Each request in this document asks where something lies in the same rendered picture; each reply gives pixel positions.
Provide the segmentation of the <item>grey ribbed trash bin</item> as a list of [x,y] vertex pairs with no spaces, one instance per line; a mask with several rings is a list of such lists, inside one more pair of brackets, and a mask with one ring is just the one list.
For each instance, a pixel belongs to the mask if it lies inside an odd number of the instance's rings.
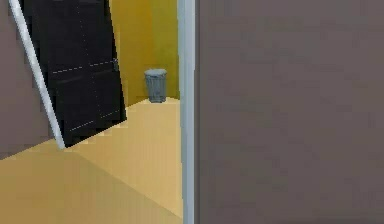
[[166,101],[166,75],[165,69],[149,69],[144,72],[151,103],[163,103]]

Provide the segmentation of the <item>black room door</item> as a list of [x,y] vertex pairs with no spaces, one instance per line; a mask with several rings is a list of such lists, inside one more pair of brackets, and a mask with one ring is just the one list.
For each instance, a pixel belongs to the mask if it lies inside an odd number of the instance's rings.
[[126,120],[109,0],[19,0],[64,147]]

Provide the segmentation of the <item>white door frame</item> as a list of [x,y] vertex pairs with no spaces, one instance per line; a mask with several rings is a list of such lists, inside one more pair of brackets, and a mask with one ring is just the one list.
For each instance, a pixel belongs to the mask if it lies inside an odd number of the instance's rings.
[[[62,133],[49,99],[43,74],[28,33],[19,0],[8,0],[17,30],[23,43],[34,80],[39,90],[51,130],[60,149],[64,148]],[[177,0],[178,56],[180,90],[181,164],[183,224],[199,224],[195,217],[194,177],[194,70],[195,70],[195,0]]]

